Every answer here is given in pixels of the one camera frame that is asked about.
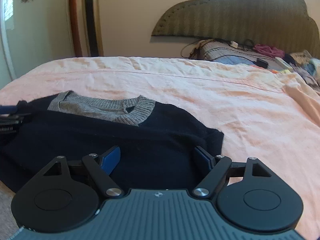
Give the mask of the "navy and grey knit sweater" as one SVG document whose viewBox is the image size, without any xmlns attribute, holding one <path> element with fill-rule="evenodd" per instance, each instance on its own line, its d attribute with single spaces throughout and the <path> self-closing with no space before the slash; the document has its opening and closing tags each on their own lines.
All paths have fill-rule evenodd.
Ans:
<svg viewBox="0 0 320 240">
<path fill-rule="evenodd" d="M 222 150 L 223 133 L 187 111 L 144 96 L 105 100 L 73 91 L 17 104 L 27 121 L 1 135 L 1 181 L 18 191 L 63 155 L 74 180 L 85 182 L 84 156 L 120 148 L 111 178 L 123 189 L 193 189 L 206 175 L 195 148 Z"/>
</svg>

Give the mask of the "pile of mixed clothes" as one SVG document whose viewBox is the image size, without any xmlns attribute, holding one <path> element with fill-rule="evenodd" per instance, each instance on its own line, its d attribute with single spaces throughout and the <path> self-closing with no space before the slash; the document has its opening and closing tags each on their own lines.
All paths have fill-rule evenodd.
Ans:
<svg viewBox="0 0 320 240">
<path fill-rule="evenodd" d="M 319 90 L 319 59 L 312 57 L 307 50 L 285 54 L 283 58 L 275 57 L 274 60 L 283 70 L 298 73 L 307 85 Z"/>
</svg>

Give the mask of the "pink bed sheet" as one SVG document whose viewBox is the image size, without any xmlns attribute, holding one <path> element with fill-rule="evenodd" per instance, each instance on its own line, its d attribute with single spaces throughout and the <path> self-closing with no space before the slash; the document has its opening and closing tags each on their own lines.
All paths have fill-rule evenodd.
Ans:
<svg viewBox="0 0 320 240">
<path fill-rule="evenodd" d="M 221 130 L 223 154 L 257 157 L 301 196 L 297 230 L 319 237 L 319 95 L 297 74 L 216 62 L 81 57 L 42 64 L 1 90 L 1 104 L 73 90 L 103 99 L 143 95 Z"/>
</svg>

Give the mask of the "glass wardrobe door with flowers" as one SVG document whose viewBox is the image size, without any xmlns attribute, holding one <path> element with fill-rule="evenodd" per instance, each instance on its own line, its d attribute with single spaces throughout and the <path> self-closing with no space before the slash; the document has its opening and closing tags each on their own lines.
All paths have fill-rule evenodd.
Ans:
<svg viewBox="0 0 320 240">
<path fill-rule="evenodd" d="M 74 55 L 68 0 L 1 0 L 1 87 Z"/>
</svg>

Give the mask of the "magenta garment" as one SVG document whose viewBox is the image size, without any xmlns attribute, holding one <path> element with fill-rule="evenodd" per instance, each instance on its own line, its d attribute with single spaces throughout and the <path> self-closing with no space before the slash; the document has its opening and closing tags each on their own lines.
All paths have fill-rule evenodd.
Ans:
<svg viewBox="0 0 320 240">
<path fill-rule="evenodd" d="M 256 51 L 259 54 L 263 54 L 268 57 L 272 58 L 283 58 L 285 56 L 285 52 L 283 50 L 280 50 L 276 47 L 267 46 L 264 44 L 256 44 L 253 47 L 253 50 Z"/>
</svg>

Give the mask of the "gold tower fan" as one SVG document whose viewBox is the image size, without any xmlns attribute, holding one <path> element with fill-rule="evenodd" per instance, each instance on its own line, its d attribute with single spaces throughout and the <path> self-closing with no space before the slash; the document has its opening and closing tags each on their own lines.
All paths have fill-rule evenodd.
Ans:
<svg viewBox="0 0 320 240">
<path fill-rule="evenodd" d="M 88 55 L 91 57 L 103 56 L 99 0 L 82 0 L 82 16 Z"/>
</svg>

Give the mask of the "olive striped headboard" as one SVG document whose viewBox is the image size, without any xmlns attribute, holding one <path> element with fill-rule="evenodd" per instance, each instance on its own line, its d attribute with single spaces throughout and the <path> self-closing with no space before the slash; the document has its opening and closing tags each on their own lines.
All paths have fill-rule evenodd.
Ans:
<svg viewBox="0 0 320 240">
<path fill-rule="evenodd" d="M 188 0 L 168 9 L 152 35 L 251 40 L 319 57 L 319 29 L 304 0 Z"/>
</svg>

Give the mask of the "brown wooden door frame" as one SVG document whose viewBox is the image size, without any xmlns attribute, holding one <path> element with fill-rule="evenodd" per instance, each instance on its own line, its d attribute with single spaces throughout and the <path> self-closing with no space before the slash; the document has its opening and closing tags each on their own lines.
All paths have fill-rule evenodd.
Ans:
<svg viewBox="0 0 320 240">
<path fill-rule="evenodd" d="M 79 35 L 79 28 L 78 28 L 76 0 L 68 0 L 68 3 L 69 3 L 69 20 L 70 20 L 74 53 L 76 57 L 82 57 L 82 49 L 81 49 L 81 42 L 80 42 L 80 35 Z"/>
</svg>

